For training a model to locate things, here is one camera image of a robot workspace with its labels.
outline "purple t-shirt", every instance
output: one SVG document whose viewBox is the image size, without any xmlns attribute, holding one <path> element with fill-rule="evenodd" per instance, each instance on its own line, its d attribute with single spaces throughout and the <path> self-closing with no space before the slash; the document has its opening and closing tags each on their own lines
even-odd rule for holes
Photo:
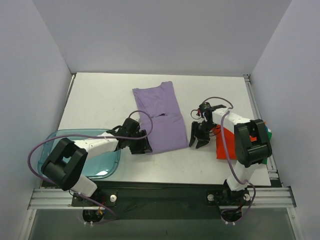
<svg viewBox="0 0 320 240">
<path fill-rule="evenodd" d="M 152 88 L 134 88 L 132 92 L 138 109 L 147 112 L 153 121 L 153 130 L 148 136 L 153 150 L 150 154 L 188 147 L 185 122 L 171 81 Z M 140 119 L 141 129 L 148 132 L 151 128 L 149 118 L 142 113 Z"/>
</svg>

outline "teal plastic tray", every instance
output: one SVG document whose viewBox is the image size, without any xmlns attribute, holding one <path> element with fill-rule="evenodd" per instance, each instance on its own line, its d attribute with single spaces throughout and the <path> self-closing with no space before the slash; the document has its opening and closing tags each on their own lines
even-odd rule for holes
<svg viewBox="0 0 320 240">
<path fill-rule="evenodd" d="M 68 134 L 83 134 L 89 136 L 97 136 L 107 131 L 107 129 L 64 129 L 58 130 L 52 134 L 50 134 L 47 139 L 61 136 L 61 135 L 68 135 Z M 85 139 L 83 137 L 68 137 L 68 139 L 74 140 L 81 140 Z M 41 172 L 41 167 L 46 161 L 47 157 L 56 146 L 60 139 L 56 139 L 50 141 L 43 145 L 43 150 L 41 153 L 40 160 L 38 161 L 38 173 L 44 176 Z M 85 161 L 84 167 L 82 169 L 82 174 L 90 179 L 104 179 L 112 175 L 118 168 L 119 161 L 121 156 L 121 150 L 106 152 L 99 156 L 95 156 L 93 158 L 87 159 Z M 69 158 L 63 159 L 66 163 L 70 160 Z"/>
</svg>

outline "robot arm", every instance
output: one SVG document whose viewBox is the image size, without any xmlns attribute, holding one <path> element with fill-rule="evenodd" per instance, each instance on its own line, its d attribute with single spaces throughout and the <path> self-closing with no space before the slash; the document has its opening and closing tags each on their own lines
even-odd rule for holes
<svg viewBox="0 0 320 240">
<path fill-rule="evenodd" d="M 147 137 L 139 140 L 120 139 L 121 137 L 141 138 L 146 135 L 146 130 L 140 130 L 140 124 L 137 121 L 127 118 L 122 126 L 108 130 L 95 138 L 75 141 L 62 138 L 43 163 L 41 172 L 62 190 L 72 190 L 91 197 L 97 190 L 97 185 L 81 174 L 85 161 L 125 147 L 129 147 L 132 154 L 151 153 L 152 148 Z M 66 163 L 64 158 L 70 158 L 69 162 Z"/>
<path fill-rule="evenodd" d="M 204 120 L 193 122 L 191 128 L 191 147 L 198 140 L 196 149 L 206 145 L 210 141 L 210 131 L 221 123 L 222 117 L 228 109 L 224 105 L 210 106 L 204 102 L 199 106 L 198 115 Z M 265 123 L 261 119 L 251 120 L 230 112 L 223 121 L 223 127 L 234 133 L 235 155 L 237 162 L 234 172 L 240 182 L 250 180 L 254 171 L 262 161 L 272 154 Z M 226 183 L 231 191 L 244 190 L 248 183 L 240 184 L 231 174 Z"/>
</svg>

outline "white table surface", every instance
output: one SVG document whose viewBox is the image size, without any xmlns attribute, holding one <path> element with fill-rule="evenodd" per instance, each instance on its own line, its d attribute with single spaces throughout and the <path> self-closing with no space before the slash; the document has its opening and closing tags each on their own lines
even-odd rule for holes
<svg viewBox="0 0 320 240">
<path fill-rule="evenodd" d="M 235 113 L 254 118 L 242 77 L 77 73 L 59 130 L 111 129 L 121 125 L 129 113 L 137 110 L 133 88 L 157 87 L 166 81 L 173 82 L 188 139 L 194 121 L 190 111 L 208 97 L 226 98 L 233 103 Z M 226 105 L 222 100 L 210 102 Z M 118 169 L 104 181 L 223 184 L 231 171 L 226 160 L 216 159 L 215 138 L 200 149 L 196 150 L 195 145 L 154 155 L 131 155 L 129 149 L 123 149 Z M 270 186 L 266 165 L 262 164 L 250 181 L 257 186 Z"/>
</svg>

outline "gray wall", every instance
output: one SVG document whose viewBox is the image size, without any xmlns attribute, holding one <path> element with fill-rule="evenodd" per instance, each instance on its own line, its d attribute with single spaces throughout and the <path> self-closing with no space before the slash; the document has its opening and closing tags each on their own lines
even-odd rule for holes
<svg viewBox="0 0 320 240">
<path fill-rule="evenodd" d="M 33 0 L 72 72 L 250 74 L 291 0 Z"/>
<path fill-rule="evenodd" d="M 320 1 L 293 0 L 252 75 L 306 239 L 320 235 Z"/>
<path fill-rule="evenodd" d="M 30 149 L 58 126 L 71 79 L 31 0 L 0 3 L 0 239 L 18 238 L 39 180 Z"/>
</svg>

